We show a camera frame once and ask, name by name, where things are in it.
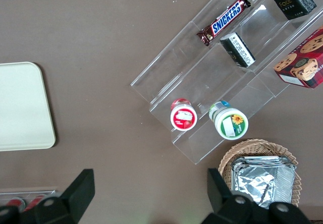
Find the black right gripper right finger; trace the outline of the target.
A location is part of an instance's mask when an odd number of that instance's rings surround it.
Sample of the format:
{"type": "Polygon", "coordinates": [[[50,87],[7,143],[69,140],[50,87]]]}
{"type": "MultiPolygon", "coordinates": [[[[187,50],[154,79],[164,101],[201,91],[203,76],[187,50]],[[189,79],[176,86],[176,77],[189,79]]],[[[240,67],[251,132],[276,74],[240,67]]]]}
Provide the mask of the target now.
{"type": "Polygon", "coordinates": [[[216,168],[207,170],[207,194],[213,212],[202,223],[311,223],[293,204],[274,202],[265,209],[241,192],[232,194],[216,168]]]}

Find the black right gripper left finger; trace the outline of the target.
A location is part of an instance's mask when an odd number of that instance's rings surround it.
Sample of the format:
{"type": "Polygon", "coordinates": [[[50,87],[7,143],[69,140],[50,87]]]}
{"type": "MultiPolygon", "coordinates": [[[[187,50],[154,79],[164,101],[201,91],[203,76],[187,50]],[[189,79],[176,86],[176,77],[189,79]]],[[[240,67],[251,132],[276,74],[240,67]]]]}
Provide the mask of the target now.
{"type": "Polygon", "coordinates": [[[1,223],[78,223],[94,195],[94,171],[84,169],[59,197],[43,199],[28,211],[2,206],[1,223]]]}

